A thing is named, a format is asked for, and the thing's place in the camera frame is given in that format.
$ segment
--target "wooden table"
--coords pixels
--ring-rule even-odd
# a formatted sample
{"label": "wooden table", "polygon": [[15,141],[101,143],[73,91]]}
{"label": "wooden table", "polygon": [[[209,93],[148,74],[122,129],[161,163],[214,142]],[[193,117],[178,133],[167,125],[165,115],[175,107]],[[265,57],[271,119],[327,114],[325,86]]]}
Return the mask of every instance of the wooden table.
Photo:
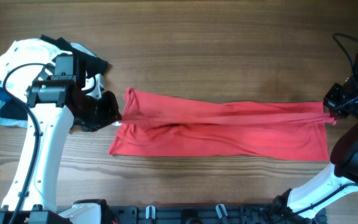
{"label": "wooden table", "polygon": [[[121,108],[128,86],[212,102],[322,100],[350,67],[333,32],[358,37],[358,1],[54,1],[0,4],[0,55],[41,34],[79,42],[112,64],[108,90]],[[358,46],[345,42],[354,55]],[[353,124],[327,125],[329,148]],[[57,202],[105,198],[110,205],[269,203],[328,162],[262,157],[112,157],[116,128],[67,137]],[[25,129],[0,126],[0,206]],[[330,223],[358,223],[358,193],[328,207]]]}

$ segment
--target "crumpled cloth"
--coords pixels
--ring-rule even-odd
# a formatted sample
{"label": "crumpled cloth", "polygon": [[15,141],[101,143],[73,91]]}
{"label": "crumpled cloth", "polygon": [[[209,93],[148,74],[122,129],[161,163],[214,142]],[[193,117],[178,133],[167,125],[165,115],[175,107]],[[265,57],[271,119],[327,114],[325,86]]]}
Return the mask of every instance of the crumpled cloth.
{"label": "crumpled cloth", "polygon": [[329,159],[322,102],[208,103],[128,88],[109,154]]}

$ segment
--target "wood grain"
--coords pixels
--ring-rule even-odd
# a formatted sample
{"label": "wood grain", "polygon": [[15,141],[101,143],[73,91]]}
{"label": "wood grain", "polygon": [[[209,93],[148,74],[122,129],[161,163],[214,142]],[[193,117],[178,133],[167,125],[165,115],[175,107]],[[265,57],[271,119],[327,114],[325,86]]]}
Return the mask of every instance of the wood grain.
{"label": "wood grain", "polygon": [[[322,100],[350,75],[333,32],[358,37],[358,1],[145,1],[0,4],[0,55],[14,40],[79,42],[112,64],[107,89],[195,100]],[[357,46],[346,42],[352,52]],[[329,148],[354,119],[327,125]],[[262,157],[145,158],[107,155],[115,127],[72,132],[58,176],[58,204],[263,203],[305,183],[327,162]],[[25,130],[0,126],[0,206]],[[330,223],[358,223],[358,193],[328,207]]]}

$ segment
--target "red fabric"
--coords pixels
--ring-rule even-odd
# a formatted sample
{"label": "red fabric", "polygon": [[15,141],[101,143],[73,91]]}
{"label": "red fabric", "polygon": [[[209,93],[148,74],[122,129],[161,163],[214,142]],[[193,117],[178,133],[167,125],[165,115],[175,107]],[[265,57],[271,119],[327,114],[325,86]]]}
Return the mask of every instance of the red fabric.
{"label": "red fabric", "polygon": [[329,159],[324,124],[335,121],[320,102],[217,104],[132,88],[124,99],[112,155]]}

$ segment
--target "wooden surface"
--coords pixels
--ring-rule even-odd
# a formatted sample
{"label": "wooden surface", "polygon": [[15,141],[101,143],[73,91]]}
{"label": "wooden surface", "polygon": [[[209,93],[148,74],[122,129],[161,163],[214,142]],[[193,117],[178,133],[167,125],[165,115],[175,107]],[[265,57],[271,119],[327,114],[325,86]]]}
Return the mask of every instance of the wooden surface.
{"label": "wooden surface", "polygon": [[[41,34],[82,43],[112,64],[105,77],[121,109],[128,86],[212,102],[322,100],[350,75],[333,32],[358,37],[358,1],[0,4],[0,55],[13,40]],[[357,46],[349,47],[353,55]],[[327,125],[329,148],[354,122]],[[139,206],[270,202],[328,163],[111,157],[115,130],[67,137],[59,206],[84,198]],[[0,126],[0,206],[24,137],[24,129]],[[328,215],[329,223],[358,223],[358,193],[329,206]]]}

